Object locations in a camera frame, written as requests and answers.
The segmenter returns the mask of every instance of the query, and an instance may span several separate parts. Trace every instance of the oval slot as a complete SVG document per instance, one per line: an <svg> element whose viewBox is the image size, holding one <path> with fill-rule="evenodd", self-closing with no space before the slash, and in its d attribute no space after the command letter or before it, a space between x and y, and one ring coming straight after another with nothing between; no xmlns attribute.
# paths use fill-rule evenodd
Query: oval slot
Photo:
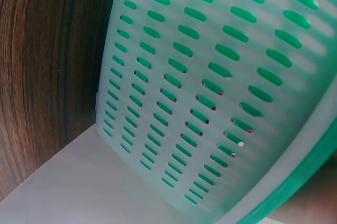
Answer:
<svg viewBox="0 0 337 224"><path fill-rule="evenodd" d="M169 59L168 63L169 63L169 65L174 67L176 70L180 71L181 73L185 74L187 72L187 67L184 64L182 64L182 63L180 63L180 62L178 62L174 59Z"/></svg>
<svg viewBox="0 0 337 224"><path fill-rule="evenodd" d="M157 102L157 105L166 113L168 113L169 115L172 115L172 110L167 106L165 105L164 103L162 102Z"/></svg>
<svg viewBox="0 0 337 224"><path fill-rule="evenodd" d="M197 95L195 97L200 103L211 109L212 111L216 110L216 105L208 98L204 97L203 95Z"/></svg>
<svg viewBox="0 0 337 224"><path fill-rule="evenodd" d="M192 147L196 148L197 144L195 143L194 140L192 140L192 138L188 137L186 134L181 133L180 137L186 141L189 145L191 145Z"/></svg>
<svg viewBox="0 0 337 224"><path fill-rule="evenodd" d="M161 130L159 130L157 127L155 127L154 125L150 125L150 128L153 130L153 131L155 131L159 136L161 136L161 137L164 137L165 136L165 134L161 131Z"/></svg>
<svg viewBox="0 0 337 224"><path fill-rule="evenodd" d="M233 49L227 47L227 46L224 46L224 45L221 45L221 44L217 44L215 46L215 50L217 50L219 53L221 53L222 55L234 60L234 61L238 61L240 60L240 56L239 54L234 51Z"/></svg>
<svg viewBox="0 0 337 224"><path fill-rule="evenodd" d="M208 88L209 90L213 91L214 93L222 96L223 95L223 89L218 86L217 84L211 82L210 80L207 80L207 79L203 79L202 80L202 84Z"/></svg>
<svg viewBox="0 0 337 224"><path fill-rule="evenodd" d="M144 75L142 72L136 70L133 72L136 76L138 76L141 80L143 80L145 83L148 82L147 76Z"/></svg>
<svg viewBox="0 0 337 224"><path fill-rule="evenodd" d="M191 113L198 118L199 120L201 120L202 122L204 122L205 124L208 124L210 121L208 120L208 118L202 114L201 112L199 112L196 109L191 109Z"/></svg>
<svg viewBox="0 0 337 224"><path fill-rule="evenodd" d="M158 147L161 146L161 143L159 140L157 140L155 137L153 137L152 135L148 134L147 138L152 141L154 144L156 144Z"/></svg>
<svg viewBox="0 0 337 224"><path fill-rule="evenodd" d="M143 107L142 102L138 98L136 98L134 95L130 95L129 97L136 105L138 105L139 107Z"/></svg>
<svg viewBox="0 0 337 224"><path fill-rule="evenodd" d="M203 135L203 132L197 126L193 125L192 123L186 121L185 125L187 126L187 128L189 128L190 130L192 130L197 135L199 135L199 136Z"/></svg>
<svg viewBox="0 0 337 224"><path fill-rule="evenodd" d="M165 97L167 97L168 99L170 99L171 101L177 102L177 98L175 97L175 95L173 95L173 94L172 94L171 92L169 92L168 90L161 88L161 89L160 89L160 92L163 93L163 95L164 95Z"/></svg>
<svg viewBox="0 0 337 224"><path fill-rule="evenodd" d="M133 115L135 115L137 118L140 118L139 113L137 113L132 107L128 106L127 109L128 109Z"/></svg>
<svg viewBox="0 0 337 224"><path fill-rule="evenodd" d="M260 90L257 87L250 85L248 87L248 90L250 93L252 93L254 96L257 96L259 99L263 100L264 102L271 103L273 101L272 96L270 96L268 93Z"/></svg>
<svg viewBox="0 0 337 224"><path fill-rule="evenodd" d="M174 85L175 87L177 87L178 89L181 88L181 82L178 79L174 78L173 76L169 74L164 74L164 79L167 80L172 85Z"/></svg>

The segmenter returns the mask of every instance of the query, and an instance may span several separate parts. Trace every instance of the translucent plastic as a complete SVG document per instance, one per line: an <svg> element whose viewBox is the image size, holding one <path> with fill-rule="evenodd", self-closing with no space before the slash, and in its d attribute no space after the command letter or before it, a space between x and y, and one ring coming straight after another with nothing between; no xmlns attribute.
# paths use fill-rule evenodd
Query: translucent plastic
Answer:
<svg viewBox="0 0 337 224"><path fill-rule="evenodd" d="M97 106L108 144L195 223L233 208L336 74L336 0L114 0Z"/></svg>

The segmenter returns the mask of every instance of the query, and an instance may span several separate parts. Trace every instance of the brown wooden wall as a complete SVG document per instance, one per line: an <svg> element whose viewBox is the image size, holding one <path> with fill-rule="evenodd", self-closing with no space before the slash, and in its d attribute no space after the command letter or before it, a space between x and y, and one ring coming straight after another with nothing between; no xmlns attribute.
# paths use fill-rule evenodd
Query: brown wooden wall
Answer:
<svg viewBox="0 0 337 224"><path fill-rule="evenodd" d="M0 201L94 123L113 0L0 0Z"/></svg>

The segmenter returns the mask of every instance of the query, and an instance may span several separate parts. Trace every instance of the plastic colander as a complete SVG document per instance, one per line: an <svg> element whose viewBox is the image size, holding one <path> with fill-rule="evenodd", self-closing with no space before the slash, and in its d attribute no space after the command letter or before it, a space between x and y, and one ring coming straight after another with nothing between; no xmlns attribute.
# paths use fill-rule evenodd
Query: plastic colander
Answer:
<svg viewBox="0 0 337 224"><path fill-rule="evenodd" d="M97 127L193 223L257 223L337 147L337 0L114 0Z"/></svg>

